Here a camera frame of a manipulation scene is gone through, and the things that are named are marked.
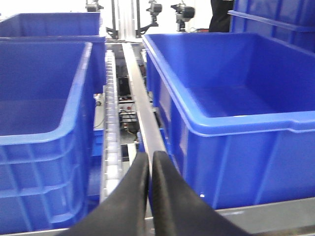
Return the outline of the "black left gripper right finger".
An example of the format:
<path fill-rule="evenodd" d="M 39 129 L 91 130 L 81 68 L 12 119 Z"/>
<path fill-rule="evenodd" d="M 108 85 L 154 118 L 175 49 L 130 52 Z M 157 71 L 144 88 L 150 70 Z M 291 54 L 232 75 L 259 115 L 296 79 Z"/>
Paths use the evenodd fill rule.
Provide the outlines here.
<path fill-rule="evenodd" d="M 169 156 L 155 151 L 152 207 L 157 236 L 247 236 L 207 205 L 184 181 Z"/>

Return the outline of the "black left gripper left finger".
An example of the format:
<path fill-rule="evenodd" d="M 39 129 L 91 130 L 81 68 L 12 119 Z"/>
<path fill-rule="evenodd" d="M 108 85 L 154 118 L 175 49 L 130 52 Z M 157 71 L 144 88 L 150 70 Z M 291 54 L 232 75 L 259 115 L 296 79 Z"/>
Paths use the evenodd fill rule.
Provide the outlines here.
<path fill-rule="evenodd" d="M 60 236 L 144 236 L 149 182 L 149 160 L 136 155 L 113 192 L 87 217 Z"/>

